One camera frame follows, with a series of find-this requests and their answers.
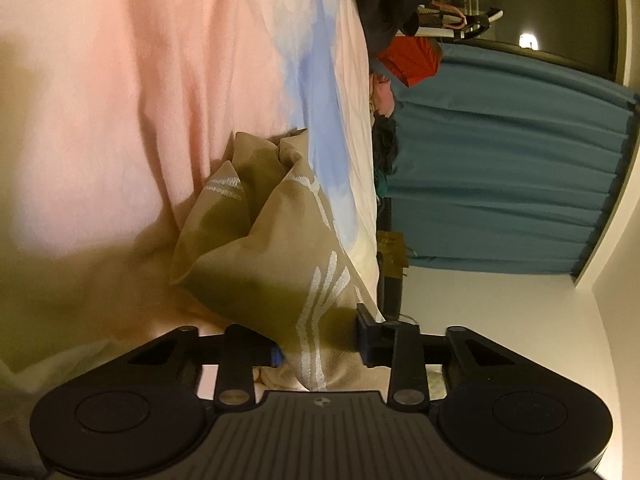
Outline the beige printed t-shirt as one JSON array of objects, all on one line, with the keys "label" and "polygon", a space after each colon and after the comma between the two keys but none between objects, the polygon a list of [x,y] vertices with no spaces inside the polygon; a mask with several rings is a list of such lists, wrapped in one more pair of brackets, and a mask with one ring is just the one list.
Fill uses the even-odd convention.
[{"label": "beige printed t-shirt", "polygon": [[306,159],[307,136],[278,143],[240,132],[184,224],[170,280],[226,320],[273,340],[268,389],[378,390],[386,367],[363,365],[358,306],[376,305],[337,236]]}]

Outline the black clothes pile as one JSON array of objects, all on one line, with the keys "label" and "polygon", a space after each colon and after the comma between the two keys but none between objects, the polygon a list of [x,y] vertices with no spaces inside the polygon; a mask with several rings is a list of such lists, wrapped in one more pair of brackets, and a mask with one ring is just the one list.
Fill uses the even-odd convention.
[{"label": "black clothes pile", "polygon": [[396,122],[391,117],[376,114],[372,127],[374,169],[384,176],[395,172],[395,160],[399,153]]}]

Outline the brown paper bag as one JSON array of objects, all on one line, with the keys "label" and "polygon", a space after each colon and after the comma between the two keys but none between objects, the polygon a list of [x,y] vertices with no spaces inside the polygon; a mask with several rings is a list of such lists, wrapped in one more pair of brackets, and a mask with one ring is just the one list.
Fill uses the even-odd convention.
[{"label": "brown paper bag", "polygon": [[404,234],[395,231],[376,232],[378,262],[386,278],[403,278],[410,266]]}]

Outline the green garment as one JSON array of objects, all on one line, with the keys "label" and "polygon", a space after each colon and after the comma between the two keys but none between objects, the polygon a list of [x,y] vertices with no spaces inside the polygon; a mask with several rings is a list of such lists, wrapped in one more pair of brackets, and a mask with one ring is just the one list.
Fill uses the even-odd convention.
[{"label": "green garment", "polygon": [[374,185],[375,185],[375,194],[376,199],[380,202],[384,200],[384,198],[388,194],[388,174],[386,172],[375,169],[374,170]]}]

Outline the right blue curtain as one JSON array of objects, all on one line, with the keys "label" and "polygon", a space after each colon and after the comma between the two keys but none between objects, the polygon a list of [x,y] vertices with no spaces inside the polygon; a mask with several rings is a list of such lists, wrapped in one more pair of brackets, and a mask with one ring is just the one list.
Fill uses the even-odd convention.
[{"label": "right blue curtain", "polygon": [[392,84],[393,226],[414,266],[577,276],[620,195],[639,97],[549,63],[450,44]]}]

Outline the pink folded garment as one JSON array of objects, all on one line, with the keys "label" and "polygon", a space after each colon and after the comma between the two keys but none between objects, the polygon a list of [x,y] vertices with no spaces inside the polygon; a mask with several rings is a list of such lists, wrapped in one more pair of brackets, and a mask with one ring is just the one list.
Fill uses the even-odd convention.
[{"label": "pink folded garment", "polygon": [[390,80],[379,73],[370,76],[371,102],[376,114],[390,118],[395,110],[395,97]]}]

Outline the red garment on stand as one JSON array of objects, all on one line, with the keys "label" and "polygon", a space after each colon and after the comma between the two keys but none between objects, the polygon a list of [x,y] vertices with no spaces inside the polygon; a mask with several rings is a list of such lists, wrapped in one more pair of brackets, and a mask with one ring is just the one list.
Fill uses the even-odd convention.
[{"label": "red garment on stand", "polygon": [[375,58],[411,88],[436,76],[443,57],[442,47],[433,38],[397,36]]}]

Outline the pastel tie-dye bed sheet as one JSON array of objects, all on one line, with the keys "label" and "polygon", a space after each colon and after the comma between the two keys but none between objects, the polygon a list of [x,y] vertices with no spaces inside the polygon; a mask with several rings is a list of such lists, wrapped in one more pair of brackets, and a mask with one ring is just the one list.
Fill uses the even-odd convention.
[{"label": "pastel tie-dye bed sheet", "polygon": [[369,62],[355,0],[1,0],[1,474],[46,472],[43,393],[183,324],[169,283],[238,132],[309,133],[374,289]]}]

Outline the silver tripod stand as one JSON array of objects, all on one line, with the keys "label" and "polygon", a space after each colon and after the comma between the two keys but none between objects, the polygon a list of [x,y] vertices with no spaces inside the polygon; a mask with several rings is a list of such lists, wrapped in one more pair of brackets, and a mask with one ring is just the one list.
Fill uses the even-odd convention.
[{"label": "silver tripod stand", "polygon": [[427,6],[419,6],[416,34],[435,39],[471,40],[488,32],[503,15],[503,10],[497,8],[480,14],[465,14],[451,4],[432,1]]}]

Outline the dark window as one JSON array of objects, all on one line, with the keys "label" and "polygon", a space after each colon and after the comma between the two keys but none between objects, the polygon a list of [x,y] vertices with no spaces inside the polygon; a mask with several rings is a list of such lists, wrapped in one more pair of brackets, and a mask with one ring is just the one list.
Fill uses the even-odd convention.
[{"label": "dark window", "polygon": [[625,78],[625,0],[451,0],[469,14],[502,18],[469,46],[528,56],[618,82]]}]

